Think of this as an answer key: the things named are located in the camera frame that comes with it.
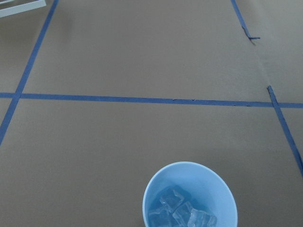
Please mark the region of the ice cubes in cup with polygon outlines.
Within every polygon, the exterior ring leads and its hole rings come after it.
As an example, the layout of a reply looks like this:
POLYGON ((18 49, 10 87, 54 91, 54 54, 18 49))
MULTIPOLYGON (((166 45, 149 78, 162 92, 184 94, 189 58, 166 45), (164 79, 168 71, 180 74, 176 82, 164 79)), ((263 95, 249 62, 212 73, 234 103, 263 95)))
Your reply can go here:
POLYGON ((148 209, 151 227, 216 227, 218 219, 179 186, 160 191, 148 209))

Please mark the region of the light blue cup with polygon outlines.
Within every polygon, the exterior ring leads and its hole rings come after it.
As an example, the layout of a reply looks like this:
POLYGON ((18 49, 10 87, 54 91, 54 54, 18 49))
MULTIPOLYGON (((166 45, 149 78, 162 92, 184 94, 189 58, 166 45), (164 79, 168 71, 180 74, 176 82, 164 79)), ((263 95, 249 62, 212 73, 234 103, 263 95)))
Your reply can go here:
POLYGON ((210 168, 194 162, 176 162, 160 169, 149 181, 143 196, 143 221, 151 225, 148 212, 156 207, 160 193, 176 188, 195 208, 217 217, 218 227, 236 227, 238 212, 234 196, 225 181, 210 168))

